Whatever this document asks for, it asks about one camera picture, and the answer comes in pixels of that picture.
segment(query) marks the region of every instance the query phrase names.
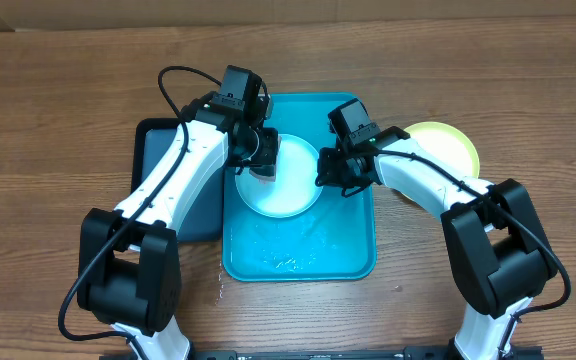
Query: wooden tabletop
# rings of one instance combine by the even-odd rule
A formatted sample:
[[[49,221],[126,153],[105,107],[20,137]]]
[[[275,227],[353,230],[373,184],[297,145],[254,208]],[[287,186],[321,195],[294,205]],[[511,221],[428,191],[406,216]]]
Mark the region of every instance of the wooden tabletop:
[[[0,33],[0,358],[95,359],[120,339],[72,343],[57,330],[91,207],[128,195],[135,127],[171,116],[156,85],[172,64],[217,77],[227,64],[271,92],[351,91],[380,126],[440,121],[461,129],[481,177],[530,192],[570,272],[571,301],[525,317],[514,337],[576,359],[576,18],[402,21]],[[211,84],[166,79],[183,103]],[[355,282],[241,283],[221,242],[180,248],[176,316],[198,349],[397,349],[446,344],[465,302],[439,223],[375,187],[379,259]],[[552,301],[550,281],[536,303]],[[104,330],[75,305],[76,333]]]

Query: white plate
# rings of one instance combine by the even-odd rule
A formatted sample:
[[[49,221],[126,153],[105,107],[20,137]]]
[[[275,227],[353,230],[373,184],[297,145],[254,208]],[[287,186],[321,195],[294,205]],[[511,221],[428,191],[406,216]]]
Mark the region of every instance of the white plate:
[[[284,218],[306,211],[317,201],[315,186],[317,150],[304,139],[280,134],[275,182],[259,180],[245,169],[235,176],[237,191],[251,209],[261,215]]]

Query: blue tray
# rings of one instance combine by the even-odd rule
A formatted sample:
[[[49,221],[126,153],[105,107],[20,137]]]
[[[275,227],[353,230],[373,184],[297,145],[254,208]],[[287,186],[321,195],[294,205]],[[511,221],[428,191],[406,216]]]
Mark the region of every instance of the blue tray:
[[[265,126],[334,147],[328,113],[353,99],[349,93],[273,94]],[[293,217],[266,217],[239,196],[232,169],[224,178],[223,264],[240,281],[355,280],[377,262],[372,189],[345,199],[324,187],[319,199]]]

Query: black cable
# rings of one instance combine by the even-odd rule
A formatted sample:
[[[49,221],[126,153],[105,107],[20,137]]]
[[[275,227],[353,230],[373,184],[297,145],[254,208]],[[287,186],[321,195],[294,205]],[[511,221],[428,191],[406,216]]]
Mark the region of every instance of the black cable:
[[[148,197],[146,197],[144,199],[143,203],[139,206],[139,208],[137,208],[137,210],[132,214],[132,216],[130,216],[128,218],[128,220],[126,220],[126,222],[124,222],[123,225],[119,229],[117,229],[117,231],[115,231],[115,233],[110,237],[110,239],[99,250],[97,255],[95,255],[95,257],[92,259],[92,261],[90,261],[90,263],[79,274],[79,277],[72,284],[72,286],[70,287],[70,290],[68,291],[68,294],[64,298],[64,301],[62,302],[61,307],[59,309],[59,316],[57,317],[57,325],[59,327],[59,331],[61,332],[61,334],[66,339],[71,340],[71,341],[87,341],[87,340],[103,339],[103,338],[107,338],[107,337],[125,337],[126,340],[128,342],[132,343],[132,345],[135,347],[135,351],[137,352],[137,355],[139,355],[139,357],[142,360],[148,360],[148,358],[144,354],[143,348],[141,347],[139,342],[136,341],[135,336],[133,336],[129,332],[126,332],[126,331],[105,331],[105,332],[100,332],[100,333],[96,333],[96,334],[76,335],[76,334],[72,334],[71,332],[68,331],[68,329],[66,329],[65,320],[66,320],[66,312],[68,311],[68,305],[70,305],[70,302],[72,301],[72,299],[77,294],[77,291],[79,290],[79,288],[83,284],[83,281],[88,277],[88,275],[90,274],[90,272],[92,271],[94,266],[97,265],[99,260],[102,257],[106,256],[106,254],[109,251],[112,251],[114,246],[121,239],[122,235],[130,228],[130,226],[137,220],[137,218],[144,212],[144,210],[146,210],[146,208],[148,208],[148,206],[150,206],[150,203],[155,199],[155,197],[157,196],[159,191],[161,191],[161,189],[166,185],[168,180],[170,180],[172,175],[175,173],[175,171],[179,167],[179,164],[181,164],[181,161],[183,160],[184,155],[186,154],[186,150],[188,149],[188,127],[186,126],[186,123],[183,120],[183,118],[184,118],[183,112],[180,112],[179,109],[177,109],[177,106],[175,105],[175,103],[172,101],[170,96],[168,96],[168,92],[164,88],[163,81],[162,81],[164,74],[168,71],[171,71],[171,70],[189,71],[189,72],[201,75],[201,76],[211,80],[212,82],[216,83],[217,85],[221,86],[221,82],[219,80],[213,78],[212,76],[210,76],[210,75],[208,75],[202,71],[199,71],[199,70],[193,69],[193,68],[189,68],[186,66],[168,66],[159,72],[159,76],[157,78],[159,90],[161,91],[161,94],[164,96],[164,98],[166,99],[166,101],[168,102],[170,107],[172,108],[172,110],[175,113],[175,115],[177,116],[177,118],[179,118],[181,121],[181,128],[182,128],[182,131],[184,134],[184,141],[183,141],[183,145],[181,146],[181,151],[179,152],[179,156],[177,156],[177,159],[175,160],[175,162],[171,166],[170,170],[168,170],[166,175],[164,175],[164,177],[161,179],[159,184],[157,184],[157,186],[150,193],[150,195],[148,195]]]
[[[452,174],[450,174],[449,172],[444,170],[441,166],[435,164],[434,162],[432,162],[432,161],[430,161],[424,157],[416,155],[414,153],[406,153],[406,152],[390,151],[390,150],[377,150],[375,152],[353,154],[352,156],[347,157],[346,160],[348,160],[350,158],[360,158],[360,157],[377,156],[377,155],[399,156],[399,157],[419,161],[419,162],[431,167],[433,170],[437,171],[443,177],[448,179],[450,182],[457,185],[460,189],[466,191],[467,193],[471,194],[472,196],[476,197],[477,199],[483,201],[489,208],[491,208],[493,211],[496,211],[509,224],[515,226],[516,228],[518,228],[519,230],[521,230],[525,234],[527,234],[530,238],[532,238],[535,241],[535,243],[539,247],[539,250],[542,251],[542,253],[545,253],[546,256],[548,256],[555,263],[555,266],[557,267],[557,270],[559,270],[559,272],[561,273],[561,278],[564,282],[563,295],[561,296],[561,298],[559,298],[558,300],[553,301],[551,303],[547,303],[544,305],[531,306],[529,308],[518,310],[517,312],[512,314],[510,316],[511,320],[510,320],[508,326],[506,327],[506,330],[504,332],[504,336],[502,337],[502,341],[501,341],[501,344],[499,347],[500,351],[503,350],[506,343],[509,341],[510,335],[512,334],[514,326],[517,322],[520,322],[521,316],[529,314],[529,313],[533,313],[533,312],[551,310],[551,309],[562,306],[563,304],[566,303],[566,301],[568,301],[568,299],[570,298],[570,294],[572,293],[572,284],[570,282],[570,276],[568,275],[566,268],[561,263],[559,258],[550,249],[548,249],[548,247],[546,245],[544,245],[544,243],[541,241],[541,239],[539,239],[539,237],[537,235],[535,235],[532,231],[530,231],[524,224],[519,222],[514,216],[510,215],[506,210],[504,210],[503,208],[501,208],[500,206],[495,204],[495,202],[493,202],[487,196],[480,194],[479,192],[477,192],[473,188],[466,185],[463,181],[460,181],[459,179],[455,178]]]

